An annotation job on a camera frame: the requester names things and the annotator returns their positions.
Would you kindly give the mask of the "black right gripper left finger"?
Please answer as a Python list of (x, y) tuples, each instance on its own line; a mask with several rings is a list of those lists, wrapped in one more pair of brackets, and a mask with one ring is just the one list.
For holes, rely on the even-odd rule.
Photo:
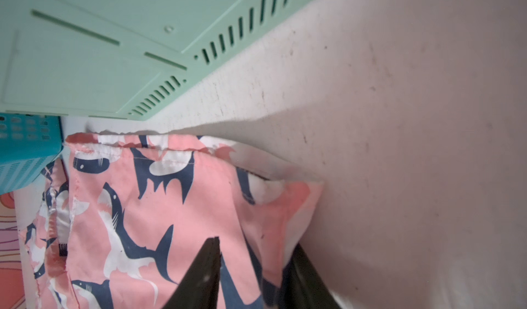
[(205, 240), (163, 309), (217, 308), (221, 259), (219, 237)]

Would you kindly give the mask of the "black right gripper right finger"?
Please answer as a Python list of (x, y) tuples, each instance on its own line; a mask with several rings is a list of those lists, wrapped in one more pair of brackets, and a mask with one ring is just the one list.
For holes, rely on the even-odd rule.
[(286, 267), (284, 308), (341, 308), (300, 244)]

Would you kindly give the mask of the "pink shark print shorts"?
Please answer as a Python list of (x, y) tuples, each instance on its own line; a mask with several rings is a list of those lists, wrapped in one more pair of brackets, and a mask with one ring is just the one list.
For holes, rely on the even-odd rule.
[(161, 308), (209, 238), (219, 308), (279, 305), (320, 179), (210, 136), (78, 133), (66, 145), (21, 234), (37, 308)]

